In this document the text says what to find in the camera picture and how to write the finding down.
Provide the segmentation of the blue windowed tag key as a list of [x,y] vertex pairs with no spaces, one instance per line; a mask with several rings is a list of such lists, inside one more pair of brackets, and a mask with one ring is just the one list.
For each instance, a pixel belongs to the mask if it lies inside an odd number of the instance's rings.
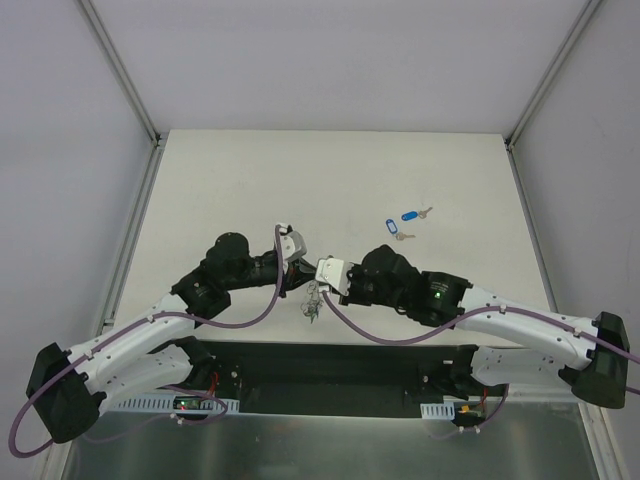
[[400,230],[395,220],[389,218],[385,221],[386,228],[389,234],[397,241],[403,241],[410,238],[415,238],[414,234],[406,234]]

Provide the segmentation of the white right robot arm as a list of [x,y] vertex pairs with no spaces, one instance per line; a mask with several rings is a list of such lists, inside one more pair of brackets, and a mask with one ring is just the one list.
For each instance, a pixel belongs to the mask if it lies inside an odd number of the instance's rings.
[[625,405],[630,343],[615,314],[589,318],[531,309],[462,277],[420,271],[387,245],[359,264],[333,259],[330,265],[333,273],[321,277],[343,305],[392,308],[434,334],[460,329],[514,343],[480,347],[471,360],[454,365],[450,382],[461,394],[483,385],[563,385],[592,405]]

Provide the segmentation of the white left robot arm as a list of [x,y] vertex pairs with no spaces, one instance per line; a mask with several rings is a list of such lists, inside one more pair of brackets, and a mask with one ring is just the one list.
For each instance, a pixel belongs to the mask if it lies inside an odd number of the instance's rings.
[[202,326],[221,327],[217,316],[234,290],[273,286],[271,299],[311,281],[303,236],[279,224],[274,246],[257,256],[240,233],[221,235],[190,273],[134,320],[91,340],[36,355],[27,384],[34,408],[55,444],[86,433],[110,407],[166,385],[199,389],[210,380],[213,359],[194,337]]

